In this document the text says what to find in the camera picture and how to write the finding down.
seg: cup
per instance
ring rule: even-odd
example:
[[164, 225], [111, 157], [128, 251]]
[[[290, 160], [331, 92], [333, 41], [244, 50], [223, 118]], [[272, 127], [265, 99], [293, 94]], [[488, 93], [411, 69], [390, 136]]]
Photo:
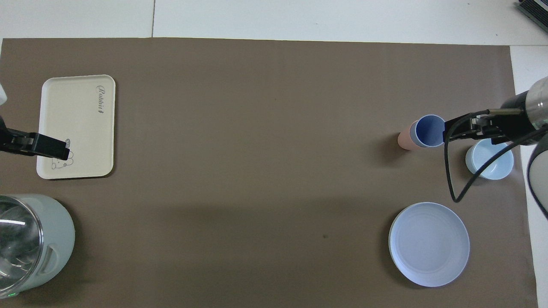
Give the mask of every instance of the cup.
[[398, 136], [398, 144], [406, 150], [418, 150], [443, 144], [445, 120], [437, 115], [425, 115]]

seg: kettle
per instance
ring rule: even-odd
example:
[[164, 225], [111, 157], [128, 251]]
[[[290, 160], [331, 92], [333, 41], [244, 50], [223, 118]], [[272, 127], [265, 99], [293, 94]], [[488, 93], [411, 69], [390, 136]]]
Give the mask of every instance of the kettle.
[[72, 218], [57, 200], [0, 195], [0, 299], [55, 277], [69, 260], [74, 241]]

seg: light blue bowl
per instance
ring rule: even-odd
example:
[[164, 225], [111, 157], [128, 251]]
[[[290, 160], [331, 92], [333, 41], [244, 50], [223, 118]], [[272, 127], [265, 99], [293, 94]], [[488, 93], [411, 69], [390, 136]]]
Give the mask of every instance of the light blue bowl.
[[[466, 166], [471, 173], [476, 173], [481, 166], [500, 150], [506, 147], [505, 143], [492, 145], [491, 139], [483, 139], [471, 147], [466, 153]], [[491, 166], [487, 167], [479, 176], [489, 180], [500, 180], [510, 174], [513, 168], [512, 151], [504, 153]]]

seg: white tray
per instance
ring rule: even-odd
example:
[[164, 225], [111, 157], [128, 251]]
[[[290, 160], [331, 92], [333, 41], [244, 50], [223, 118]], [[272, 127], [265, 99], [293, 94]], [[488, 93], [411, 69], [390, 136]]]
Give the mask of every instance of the white tray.
[[40, 134], [67, 141], [69, 158], [38, 157], [44, 179], [105, 176], [114, 166], [114, 79], [108, 75], [48, 79], [42, 86]]

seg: white plate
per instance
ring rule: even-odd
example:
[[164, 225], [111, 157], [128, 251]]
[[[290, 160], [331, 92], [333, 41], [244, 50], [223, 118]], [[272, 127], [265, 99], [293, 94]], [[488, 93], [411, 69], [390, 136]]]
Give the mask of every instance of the white plate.
[[462, 220], [433, 202], [401, 211], [390, 228], [390, 255], [409, 280], [425, 287], [447, 284], [462, 273], [470, 239]]
[[69, 143], [68, 160], [38, 157], [44, 179], [107, 175], [114, 165], [114, 79], [108, 75], [48, 79], [38, 132]]

